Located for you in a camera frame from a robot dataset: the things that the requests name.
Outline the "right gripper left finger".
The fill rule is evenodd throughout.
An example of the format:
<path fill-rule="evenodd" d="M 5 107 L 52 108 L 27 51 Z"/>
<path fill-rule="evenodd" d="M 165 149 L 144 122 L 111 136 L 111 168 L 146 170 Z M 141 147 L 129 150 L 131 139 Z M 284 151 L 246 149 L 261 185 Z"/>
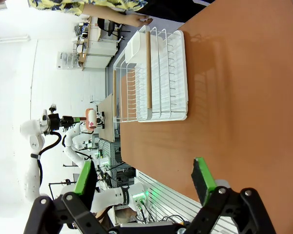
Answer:
<path fill-rule="evenodd" d="M 90 211 L 96 183 L 94 163 L 86 161 L 74 191 L 54 200 L 48 196 L 39 196 L 35 199 L 24 233 L 58 234 L 64 224 L 75 224 L 83 234 L 108 233 Z"/>

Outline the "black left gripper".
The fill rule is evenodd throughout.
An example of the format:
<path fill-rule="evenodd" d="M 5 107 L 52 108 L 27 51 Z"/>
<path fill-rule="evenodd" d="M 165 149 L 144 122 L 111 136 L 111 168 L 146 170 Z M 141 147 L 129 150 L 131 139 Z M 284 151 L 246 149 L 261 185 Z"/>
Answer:
<path fill-rule="evenodd" d="M 60 118 L 59 114 L 50 114 L 48 115 L 48 118 L 50 131 L 59 130 L 61 127 L 63 127 L 64 129 L 68 129 L 69 127 L 73 126 L 74 123 L 86 121 L 85 117 L 63 116 L 62 118 Z"/>

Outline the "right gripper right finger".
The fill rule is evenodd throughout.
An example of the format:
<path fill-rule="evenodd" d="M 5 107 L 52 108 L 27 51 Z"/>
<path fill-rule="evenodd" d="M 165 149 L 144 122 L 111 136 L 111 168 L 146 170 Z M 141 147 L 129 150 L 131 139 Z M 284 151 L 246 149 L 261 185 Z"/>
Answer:
<path fill-rule="evenodd" d="M 191 174 L 202 208 L 186 227 L 187 234 L 209 234 L 220 217 L 230 217 L 239 234 L 276 233 L 264 203 L 254 188 L 240 192 L 217 185 L 205 160 L 193 160 Z"/>

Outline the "person's left hand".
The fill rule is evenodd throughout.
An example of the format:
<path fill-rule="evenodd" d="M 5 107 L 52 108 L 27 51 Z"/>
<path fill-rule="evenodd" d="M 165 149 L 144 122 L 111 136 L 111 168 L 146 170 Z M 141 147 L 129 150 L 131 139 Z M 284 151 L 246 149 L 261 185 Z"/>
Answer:
<path fill-rule="evenodd" d="M 133 27 L 142 27 L 152 23 L 153 18 L 146 15 L 130 14 L 125 16 L 126 24 Z"/>

